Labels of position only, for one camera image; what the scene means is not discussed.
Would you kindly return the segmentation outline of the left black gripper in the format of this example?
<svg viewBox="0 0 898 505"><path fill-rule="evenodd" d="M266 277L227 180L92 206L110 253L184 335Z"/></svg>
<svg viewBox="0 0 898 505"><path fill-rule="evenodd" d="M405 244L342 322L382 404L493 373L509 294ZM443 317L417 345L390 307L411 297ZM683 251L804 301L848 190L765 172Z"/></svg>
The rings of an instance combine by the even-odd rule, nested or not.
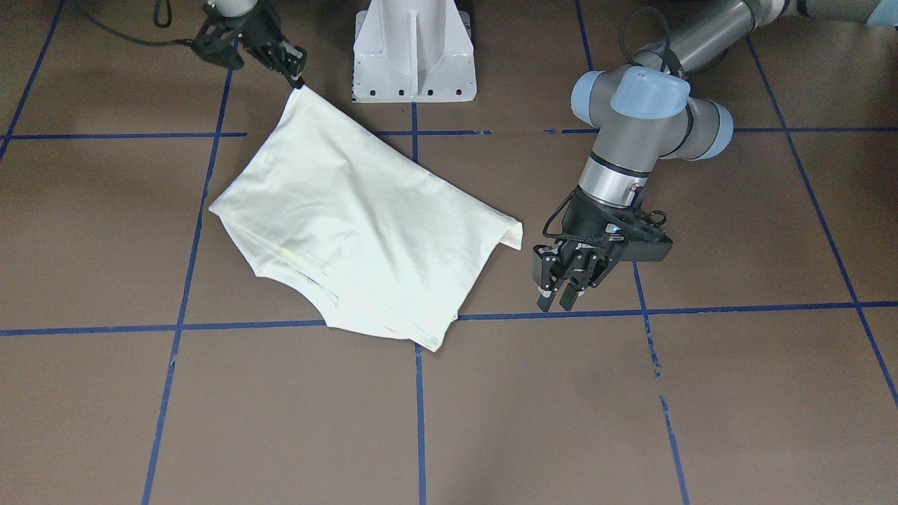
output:
<svg viewBox="0 0 898 505"><path fill-rule="evenodd" d="M571 312L588 288L601 284L620 262L661 262L673 241L661 210L645 212L644 189L623 208L609 206L575 187L543 224L549 244L533 246L532 277L537 307L548 313L556 302Z"/></svg>

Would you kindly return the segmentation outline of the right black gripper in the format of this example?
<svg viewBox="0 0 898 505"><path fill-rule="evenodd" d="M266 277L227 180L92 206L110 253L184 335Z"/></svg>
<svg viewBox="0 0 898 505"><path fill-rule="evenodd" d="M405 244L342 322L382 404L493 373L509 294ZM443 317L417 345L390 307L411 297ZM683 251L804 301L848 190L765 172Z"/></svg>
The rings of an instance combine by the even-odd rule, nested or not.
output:
<svg viewBox="0 0 898 505"><path fill-rule="evenodd" d="M289 81L292 89L305 85L302 71L307 53L295 47L281 31L281 19L272 4L205 4L204 25L190 48L205 62L238 70L243 57L235 44L254 60Z"/></svg>

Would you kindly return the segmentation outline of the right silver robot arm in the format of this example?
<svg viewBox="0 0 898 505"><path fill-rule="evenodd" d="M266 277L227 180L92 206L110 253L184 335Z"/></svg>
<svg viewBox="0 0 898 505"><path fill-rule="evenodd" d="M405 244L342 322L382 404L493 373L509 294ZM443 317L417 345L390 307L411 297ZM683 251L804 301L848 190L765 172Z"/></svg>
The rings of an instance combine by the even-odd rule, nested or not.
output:
<svg viewBox="0 0 898 505"><path fill-rule="evenodd" d="M283 35L281 17L269 1L208 1L204 25L190 43L205 62L230 70L244 66L236 45L268 70L280 74L289 86L304 86L302 71L307 52Z"/></svg>

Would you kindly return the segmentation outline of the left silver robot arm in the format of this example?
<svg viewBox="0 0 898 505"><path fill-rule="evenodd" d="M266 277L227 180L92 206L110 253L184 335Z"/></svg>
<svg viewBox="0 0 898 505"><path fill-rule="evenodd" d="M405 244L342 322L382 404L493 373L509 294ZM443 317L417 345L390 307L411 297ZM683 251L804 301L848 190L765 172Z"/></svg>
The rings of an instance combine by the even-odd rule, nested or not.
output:
<svg viewBox="0 0 898 505"><path fill-rule="evenodd" d="M676 29L659 10L643 10L660 20L663 37L632 52L622 25L618 42L625 63L583 74L572 90L572 112L598 132L577 186L553 212L561 230L544 228L549 244L533 249L542 312L554 302L571 310L619 263L660 262L670 252L666 215L642 208L655 164L715 157L735 129L723 105L690 96L693 74L783 16L896 26L894 1L713 1Z"/></svg>

